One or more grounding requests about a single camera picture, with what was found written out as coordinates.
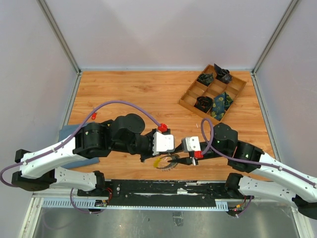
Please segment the large keyring with yellow handle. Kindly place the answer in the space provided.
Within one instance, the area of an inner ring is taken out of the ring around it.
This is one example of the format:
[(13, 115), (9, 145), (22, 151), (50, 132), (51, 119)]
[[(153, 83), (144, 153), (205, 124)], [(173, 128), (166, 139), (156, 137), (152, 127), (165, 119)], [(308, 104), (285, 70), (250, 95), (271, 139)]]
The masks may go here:
[(177, 154), (164, 155), (155, 160), (153, 167), (155, 169), (165, 171), (165, 172), (170, 171), (178, 166), (178, 163), (176, 160), (179, 158), (180, 156)]

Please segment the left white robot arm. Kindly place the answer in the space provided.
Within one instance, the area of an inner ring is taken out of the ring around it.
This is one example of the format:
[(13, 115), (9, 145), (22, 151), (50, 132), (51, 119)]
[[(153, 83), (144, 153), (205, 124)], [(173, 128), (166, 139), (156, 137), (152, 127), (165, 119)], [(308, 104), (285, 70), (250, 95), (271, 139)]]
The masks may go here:
[(106, 191), (105, 177), (100, 171), (81, 173), (65, 169), (73, 162), (84, 162), (96, 157), (107, 157), (111, 151), (140, 155), (140, 160), (154, 157), (154, 136), (157, 129), (143, 134), (145, 122), (137, 114), (119, 116), (102, 123), (89, 123), (75, 134), (54, 145), (54, 150), (32, 162), (48, 151), (18, 150), (17, 156), (26, 165), (12, 175), (11, 183), (26, 191), (42, 191), (52, 187), (69, 187), (101, 196)]

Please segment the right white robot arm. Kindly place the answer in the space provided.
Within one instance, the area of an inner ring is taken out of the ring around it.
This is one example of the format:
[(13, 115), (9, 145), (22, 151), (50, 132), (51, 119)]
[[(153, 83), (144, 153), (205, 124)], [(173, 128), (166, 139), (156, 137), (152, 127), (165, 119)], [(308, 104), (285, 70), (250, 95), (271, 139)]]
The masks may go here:
[(185, 137), (175, 148), (188, 157), (176, 159), (184, 165), (225, 157), (230, 173), (224, 192), (229, 198), (260, 197), (284, 202), (308, 218), (317, 218), (317, 179), (276, 160), (261, 148), (238, 140), (237, 131), (219, 123), (211, 126), (211, 137), (200, 142), (198, 137)]

